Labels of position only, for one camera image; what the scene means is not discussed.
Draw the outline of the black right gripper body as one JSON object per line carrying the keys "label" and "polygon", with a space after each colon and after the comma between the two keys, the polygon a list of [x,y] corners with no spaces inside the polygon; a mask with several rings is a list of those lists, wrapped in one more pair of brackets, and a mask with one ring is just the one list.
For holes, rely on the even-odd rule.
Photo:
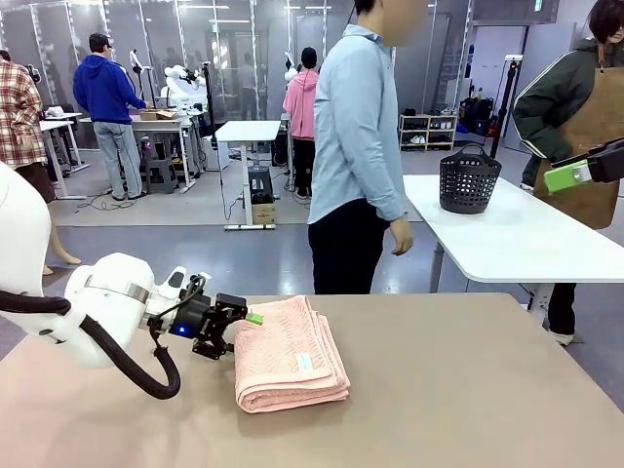
{"label": "black right gripper body", "polygon": [[617,139],[589,151],[587,164],[594,182],[610,183],[624,176],[624,141]]}

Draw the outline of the blue-shirt person's right hand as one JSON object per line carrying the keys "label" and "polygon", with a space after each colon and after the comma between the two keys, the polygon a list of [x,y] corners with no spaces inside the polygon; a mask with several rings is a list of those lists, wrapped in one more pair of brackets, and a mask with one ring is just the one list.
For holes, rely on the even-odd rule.
{"label": "blue-shirt person's right hand", "polygon": [[413,233],[410,223],[405,216],[401,216],[390,223],[390,232],[395,241],[392,251],[394,256],[406,254],[413,246]]}

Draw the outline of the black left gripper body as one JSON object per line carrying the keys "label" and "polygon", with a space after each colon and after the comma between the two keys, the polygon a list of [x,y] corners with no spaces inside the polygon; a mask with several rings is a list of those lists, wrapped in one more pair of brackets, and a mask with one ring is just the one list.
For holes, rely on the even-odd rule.
{"label": "black left gripper body", "polygon": [[222,338],[221,322],[219,302],[212,303],[208,296],[197,296],[179,304],[169,333],[200,341],[218,341]]}

